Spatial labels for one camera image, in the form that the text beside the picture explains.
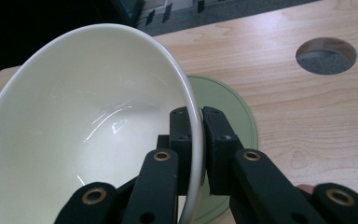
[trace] wooden table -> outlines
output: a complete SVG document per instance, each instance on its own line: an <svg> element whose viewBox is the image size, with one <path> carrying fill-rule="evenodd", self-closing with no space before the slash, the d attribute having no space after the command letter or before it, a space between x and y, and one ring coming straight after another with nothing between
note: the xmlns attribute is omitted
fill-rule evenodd
<svg viewBox="0 0 358 224"><path fill-rule="evenodd" d="M357 50L339 75L302 69L316 37ZM156 36L188 74L217 78L251 107L259 149L294 185L335 182L358 192L358 0L325 0ZM0 90L17 68L0 72ZM229 211L213 223L234 223Z"/></svg>

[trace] ceramic bowl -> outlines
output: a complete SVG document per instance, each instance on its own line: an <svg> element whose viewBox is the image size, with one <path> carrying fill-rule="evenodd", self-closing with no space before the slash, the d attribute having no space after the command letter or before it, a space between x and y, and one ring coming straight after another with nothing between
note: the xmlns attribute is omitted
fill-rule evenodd
<svg viewBox="0 0 358 224"><path fill-rule="evenodd" d="M134 178L181 106L193 137L188 222L203 173L194 99L175 59L140 31L99 24L51 41L0 93L0 223L53 223L83 185Z"/></svg>

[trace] round hole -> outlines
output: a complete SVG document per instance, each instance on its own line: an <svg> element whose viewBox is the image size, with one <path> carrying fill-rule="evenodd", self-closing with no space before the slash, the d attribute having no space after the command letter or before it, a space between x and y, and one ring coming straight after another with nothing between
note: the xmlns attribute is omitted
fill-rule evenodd
<svg viewBox="0 0 358 224"><path fill-rule="evenodd" d="M298 64L319 75L335 75L350 69L356 62L356 49L348 42L331 37L307 41L296 52Z"/></svg>
<svg viewBox="0 0 358 224"><path fill-rule="evenodd" d="M243 153L243 157L248 161L258 161L261 156L258 153L247 151Z"/></svg>
<svg viewBox="0 0 358 224"><path fill-rule="evenodd" d="M155 220L155 215L153 213L143 213L141 214L141 223L152 223Z"/></svg>
<svg viewBox="0 0 358 224"><path fill-rule="evenodd" d="M157 152L156 154L154 154L154 159L155 159L156 161L166 161L166 160L168 160L170 157L171 157L170 153L164 152L164 151Z"/></svg>
<svg viewBox="0 0 358 224"><path fill-rule="evenodd" d="M301 224L308 223L308 219L301 213L296 213L296 212L292 213L292 219L296 223L301 223Z"/></svg>
<svg viewBox="0 0 358 224"><path fill-rule="evenodd" d="M102 194L100 191L94 191L87 196L87 199L90 201L96 201L96 200L100 199L101 196L102 196Z"/></svg>
<svg viewBox="0 0 358 224"><path fill-rule="evenodd" d="M354 198L347 192L341 189L328 189L326 191L327 197L338 204L344 206L354 206L355 200Z"/></svg>
<svg viewBox="0 0 358 224"><path fill-rule="evenodd" d="M96 204L103 201L106 197L106 190L104 188L94 188L88 190L83 194L82 202L84 204Z"/></svg>

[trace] light wood surface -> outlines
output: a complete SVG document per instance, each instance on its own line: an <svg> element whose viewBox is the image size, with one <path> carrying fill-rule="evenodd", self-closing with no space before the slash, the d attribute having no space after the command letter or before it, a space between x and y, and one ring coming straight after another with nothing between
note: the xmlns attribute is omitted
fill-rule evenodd
<svg viewBox="0 0 358 224"><path fill-rule="evenodd" d="M316 37L357 50L350 70L314 75L296 50ZM188 74L217 78L251 107L259 149L294 185L358 192L358 0L325 0L156 36ZM0 73L0 90L17 68ZM213 223L234 223L229 211Z"/></svg>

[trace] green plate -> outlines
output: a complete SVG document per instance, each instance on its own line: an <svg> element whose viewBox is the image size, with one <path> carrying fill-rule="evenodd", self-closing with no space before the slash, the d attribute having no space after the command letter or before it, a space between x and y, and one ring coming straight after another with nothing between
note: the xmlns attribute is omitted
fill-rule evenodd
<svg viewBox="0 0 358 224"><path fill-rule="evenodd" d="M257 129L249 106L225 83L210 77L188 76L199 107L211 106L223 111L244 147L257 149ZM227 196L209 195L208 176L202 186L202 198L194 223L208 223L228 210Z"/></svg>

